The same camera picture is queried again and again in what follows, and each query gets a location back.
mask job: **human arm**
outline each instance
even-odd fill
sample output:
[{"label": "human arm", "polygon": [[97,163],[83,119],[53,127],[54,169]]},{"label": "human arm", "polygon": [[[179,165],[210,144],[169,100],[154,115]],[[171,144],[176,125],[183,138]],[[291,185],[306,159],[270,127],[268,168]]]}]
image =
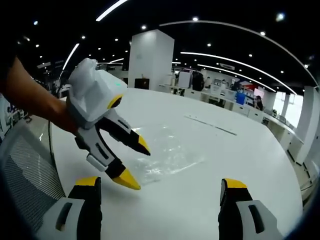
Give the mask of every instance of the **human arm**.
[{"label": "human arm", "polygon": [[0,81],[0,92],[20,109],[47,119],[72,134],[77,132],[66,103],[55,98],[36,83],[16,57],[6,79]]}]

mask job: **plastic bag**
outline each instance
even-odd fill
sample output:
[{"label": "plastic bag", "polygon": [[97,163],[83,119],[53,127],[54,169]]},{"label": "plastic bag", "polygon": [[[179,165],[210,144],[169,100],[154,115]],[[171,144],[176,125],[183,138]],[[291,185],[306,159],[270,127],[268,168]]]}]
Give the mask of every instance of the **plastic bag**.
[{"label": "plastic bag", "polygon": [[160,181],[204,160],[200,154],[185,148],[166,125],[143,126],[133,129],[143,136],[151,156],[130,151],[125,166],[141,186]]}]

